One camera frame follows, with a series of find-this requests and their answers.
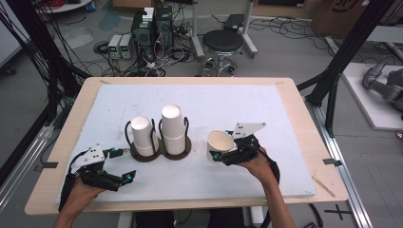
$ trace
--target cardboard box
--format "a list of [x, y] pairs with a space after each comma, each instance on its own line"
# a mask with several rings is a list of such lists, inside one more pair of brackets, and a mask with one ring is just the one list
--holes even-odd
[[[397, 8], [397, 6], [399, 5], [400, 0], [394, 0], [394, 3], [392, 4], [392, 6], [389, 8], [389, 10], [385, 13], [385, 16], [380, 20], [381, 24], [385, 24], [389, 17], [393, 14], [394, 10]], [[401, 8], [397, 14], [394, 16], [394, 18], [392, 19], [392, 21], [390, 22], [391, 24], [395, 24], [396, 22], [399, 21], [399, 19], [403, 17], [403, 8]]]
[[316, 36], [346, 38], [366, 8], [363, 2], [364, 0], [321, 1], [312, 20], [312, 31]]
[[304, 8], [262, 5], [259, 4], [258, 0], [255, 2], [255, 5], [253, 7], [252, 15], [271, 17], [282, 16], [308, 19], [312, 19], [313, 17], [313, 14], [306, 11]]
[[314, 12], [317, 10], [321, 0], [305, 0], [303, 8], [308, 12]]

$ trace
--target paper cup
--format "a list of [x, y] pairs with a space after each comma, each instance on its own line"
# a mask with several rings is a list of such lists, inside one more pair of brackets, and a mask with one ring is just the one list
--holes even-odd
[[170, 139], [167, 137], [163, 137], [163, 141], [165, 142], [166, 152], [171, 155], [179, 155], [181, 154], [186, 146], [186, 138], [185, 135], [181, 135], [179, 138]]
[[185, 126], [181, 108], [176, 104], [170, 104], [163, 108], [163, 135], [176, 139], [184, 134]]
[[[137, 152], [142, 156], [149, 157], [154, 154], [154, 150], [153, 150], [152, 146], [149, 146], [147, 148], [141, 148], [137, 145], [134, 145], [134, 146], [136, 147]], [[155, 151], [158, 150], [159, 146], [160, 146], [160, 144], [158, 143], [158, 140], [154, 141]]]
[[[152, 124], [145, 116], [137, 116], [131, 121], [131, 130], [133, 133], [134, 144], [139, 148], [148, 148], [152, 146], [150, 133], [152, 131]], [[153, 141], [157, 142], [158, 137], [153, 132]]]
[[213, 161], [210, 151], [225, 153], [234, 147], [234, 140], [227, 133], [220, 130], [213, 130], [207, 137], [207, 159]]

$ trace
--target chair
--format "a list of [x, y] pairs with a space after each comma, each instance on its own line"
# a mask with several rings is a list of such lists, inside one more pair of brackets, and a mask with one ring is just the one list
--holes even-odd
[[202, 46], [217, 57], [208, 58], [203, 63], [200, 75], [211, 76], [211, 72], [217, 71], [217, 77], [222, 73], [235, 77], [238, 66], [226, 57], [239, 53], [242, 45], [242, 37], [234, 31], [222, 29], [207, 32], [202, 38]]

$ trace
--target floor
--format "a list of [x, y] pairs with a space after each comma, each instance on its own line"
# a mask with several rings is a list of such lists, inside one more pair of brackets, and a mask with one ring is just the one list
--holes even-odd
[[[205, 29], [200, 31], [201, 34], [221, 26], [209, 15], [214, 14], [221, 21], [225, 21], [224, 14], [228, 12], [223, 6], [228, 4], [228, 1], [200, 2], [199, 28], [203, 29], [205, 26]], [[86, 68], [93, 75], [100, 76], [107, 70], [108, 65], [102, 61], [90, 62], [102, 59], [100, 55], [93, 52], [93, 46], [100, 41], [108, 40], [114, 32], [129, 32], [132, 14], [113, 11], [110, 1], [97, 1], [96, 4], [95, 12], [77, 9], [57, 14], [56, 18], [67, 27], [90, 29], [94, 40], [74, 49], [84, 63], [77, 66]], [[244, 11], [241, 1], [236, 1], [230, 6], [231, 13]], [[185, 8], [185, 17], [190, 15], [189, 8]], [[305, 38], [291, 32], [284, 33], [284, 30], [281, 35], [276, 32], [278, 24], [266, 27], [267, 21], [261, 21], [261, 18], [257, 20], [251, 25], [249, 34], [259, 54], [251, 59], [245, 50], [243, 55], [232, 58], [239, 65], [239, 77], [290, 77], [299, 84], [318, 75], [331, 62], [331, 51], [322, 40]], [[289, 31], [303, 32], [305, 29], [308, 34], [312, 33], [308, 22], [295, 22], [293, 26], [291, 28], [288, 25]], [[373, 64], [374, 59], [380, 60], [391, 56], [387, 50], [375, 48], [377, 45], [368, 42], [353, 61]], [[391, 64], [393, 62], [397, 65], [402, 64], [396, 58], [391, 57], [389, 60]], [[120, 66], [129, 66], [131, 63], [121, 61]], [[0, 75], [1, 165], [47, 104], [46, 87], [28, 57], [24, 53], [19, 53], [11, 60], [11, 64], [17, 73], [7, 75], [2, 72]], [[165, 76], [194, 76], [199, 73], [201, 64], [197, 61], [176, 64], [165, 70]], [[311, 88], [301, 91], [301, 95], [309, 94], [310, 90]], [[323, 102], [323, 109], [326, 110], [326, 99]], [[372, 226], [402, 227], [403, 180], [399, 177], [403, 172], [401, 165], [403, 143], [395, 138], [394, 131], [371, 129], [343, 80], [339, 82], [334, 125], [338, 146], [369, 214]], [[54, 131], [50, 143], [59, 131], [60, 129]], [[51, 145], [47, 151], [44, 151], [44, 160], [50, 150]], [[38, 165], [40, 162], [36, 161], [1, 212], [2, 227], [50, 227], [54, 222], [55, 216], [31, 217], [24, 212], [30, 192], [40, 176], [39, 171], [34, 171]], [[336, 210], [334, 203], [316, 204], [326, 227], [356, 227], [354, 217], [348, 214], [349, 204], [340, 202], [337, 206], [346, 214], [329, 212]], [[304, 227], [311, 221], [317, 224], [308, 205], [289, 205], [289, 208], [297, 227]], [[118, 220], [118, 213], [82, 214], [76, 220], [74, 227], [87, 227], [89, 224], [92, 227], [117, 227]], [[180, 211], [178, 221], [181, 224], [180, 227], [205, 227], [208, 222], [208, 212], [205, 210]]]

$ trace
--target hand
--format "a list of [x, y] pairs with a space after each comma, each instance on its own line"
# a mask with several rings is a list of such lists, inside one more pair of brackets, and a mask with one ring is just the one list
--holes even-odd
[[66, 204], [53, 227], [71, 227], [75, 218], [83, 212], [84, 208], [86, 208], [98, 194], [104, 191], [105, 189], [102, 188], [85, 185], [80, 177], [77, 178]]
[[[265, 148], [261, 147], [260, 150], [266, 153]], [[268, 178], [276, 179], [272, 169], [270, 168], [270, 163], [260, 153], [258, 153], [258, 155], [251, 161], [241, 162], [238, 165], [245, 167], [260, 182], [266, 181]]]

